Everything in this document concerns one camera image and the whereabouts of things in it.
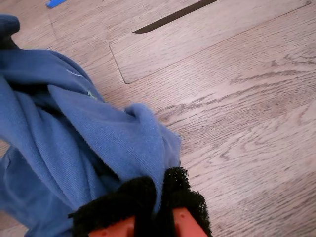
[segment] blue cloth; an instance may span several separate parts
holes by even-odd
[[[153,179],[158,210],[164,171],[179,165],[179,137],[145,105],[115,109],[53,51],[0,50],[0,109],[0,138],[11,145],[0,209],[26,236],[70,236],[67,214],[139,176]]]

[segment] blue object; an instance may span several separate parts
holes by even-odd
[[[46,3],[46,6],[48,6],[49,8],[53,8],[63,2],[65,2],[66,0],[50,0],[49,3]]]
[[[179,165],[179,137],[145,105],[115,109],[53,51],[0,50],[0,111],[0,139],[11,145],[0,209],[27,237],[71,236],[67,214],[139,176],[153,179],[158,210],[164,171]]]

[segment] floor board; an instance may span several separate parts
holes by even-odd
[[[306,4],[306,0],[219,0],[151,32],[127,34],[110,46],[124,81],[132,83]]]

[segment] wooden floor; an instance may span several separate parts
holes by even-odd
[[[107,101],[146,103],[181,136],[215,237],[316,237],[316,0],[219,0],[132,33],[197,1],[0,0],[0,11],[19,17],[21,48],[66,54]],[[4,214],[0,229],[26,230]]]

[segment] wood grain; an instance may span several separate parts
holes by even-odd
[[[219,0],[152,32],[128,34],[110,46],[124,81],[132,83],[306,4],[306,0]]]
[[[173,108],[212,91],[209,101],[314,70],[315,16],[315,5],[298,9],[103,95],[120,108],[145,102],[166,124],[185,119]]]
[[[6,153],[8,149],[9,149],[9,145],[3,140],[0,140],[0,158],[3,157],[3,155]]]
[[[106,42],[133,32],[198,0],[80,0],[67,1],[50,12],[58,37],[102,36]]]
[[[314,236],[316,100],[183,158],[214,236]]]

